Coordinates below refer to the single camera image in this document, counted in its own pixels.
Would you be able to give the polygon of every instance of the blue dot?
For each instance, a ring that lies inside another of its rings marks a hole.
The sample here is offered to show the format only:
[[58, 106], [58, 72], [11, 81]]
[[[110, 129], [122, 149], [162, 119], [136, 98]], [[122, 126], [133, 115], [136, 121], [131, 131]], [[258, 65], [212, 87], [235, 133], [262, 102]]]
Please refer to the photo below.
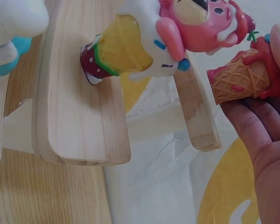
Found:
[[270, 39], [271, 39], [271, 35], [270, 34], [266, 34], [265, 35], [265, 42], [270, 43]]
[[189, 62], [189, 60], [187, 58], [182, 59], [179, 63], [178, 63], [178, 70], [179, 71], [187, 71], [190, 68], [191, 64]]
[[161, 48], [162, 50], [165, 50], [166, 49], [166, 45], [161, 43], [160, 41], [158, 40], [154, 40], [154, 44], [157, 45], [159, 48]]

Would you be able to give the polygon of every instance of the human hand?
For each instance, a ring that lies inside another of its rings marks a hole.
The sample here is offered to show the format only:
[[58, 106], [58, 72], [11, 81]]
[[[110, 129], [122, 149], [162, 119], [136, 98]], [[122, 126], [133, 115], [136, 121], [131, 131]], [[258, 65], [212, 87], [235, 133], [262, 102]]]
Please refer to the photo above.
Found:
[[[272, 28], [270, 42], [280, 68], [280, 24]], [[280, 97], [246, 98], [221, 107], [250, 155], [262, 224], [280, 224]]]

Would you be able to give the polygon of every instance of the red sauce drip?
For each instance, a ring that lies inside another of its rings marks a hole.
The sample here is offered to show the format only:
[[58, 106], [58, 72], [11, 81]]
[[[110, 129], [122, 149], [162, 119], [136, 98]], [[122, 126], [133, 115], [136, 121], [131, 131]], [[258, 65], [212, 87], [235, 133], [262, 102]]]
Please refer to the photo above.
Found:
[[236, 92], [242, 92], [245, 90], [243, 86], [238, 86], [238, 85], [232, 85], [231, 88]]

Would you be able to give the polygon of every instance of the waffle cone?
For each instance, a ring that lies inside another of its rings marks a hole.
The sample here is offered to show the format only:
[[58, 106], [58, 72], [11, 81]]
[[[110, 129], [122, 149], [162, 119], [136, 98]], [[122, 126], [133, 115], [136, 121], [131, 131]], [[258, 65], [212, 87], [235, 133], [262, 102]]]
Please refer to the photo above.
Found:
[[216, 104], [243, 99], [246, 97], [259, 97], [259, 94], [270, 86], [270, 79], [262, 61], [249, 66], [243, 64], [245, 56], [258, 53], [250, 49], [236, 56], [224, 67], [209, 70], [208, 76]]
[[119, 73], [143, 71], [153, 61], [142, 47], [138, 23], [129, 15], [117, 15], [98, 46], [100, 60]]

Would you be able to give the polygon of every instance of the plastic toy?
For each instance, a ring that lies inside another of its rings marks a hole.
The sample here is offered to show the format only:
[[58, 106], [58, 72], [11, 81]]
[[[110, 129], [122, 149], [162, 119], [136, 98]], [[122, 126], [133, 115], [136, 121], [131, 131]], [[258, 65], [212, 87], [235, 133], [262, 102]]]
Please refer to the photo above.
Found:
[[8, 74], [20, 56], [29, 51], [32, 37], [40, 35], [48, 25], [43, 0], [0, 0], [0, 158]]
[[270, 47], [270, 35], [251, 41], [225, 66], [207, 71], [216, 104], [246, 97], [280, 96], [280, 69]]
[[17, 65], [31, 46], [32, 37], [40, 35], [49, 24], [43, 0], [0, 0], [0, 76]]
[[131, 73], [132, 80], [187, 71], [186, 50], [213, 55], [255, 29], [232, 0], [127, 0], [115, 21], [81, 49], [89, 82]]

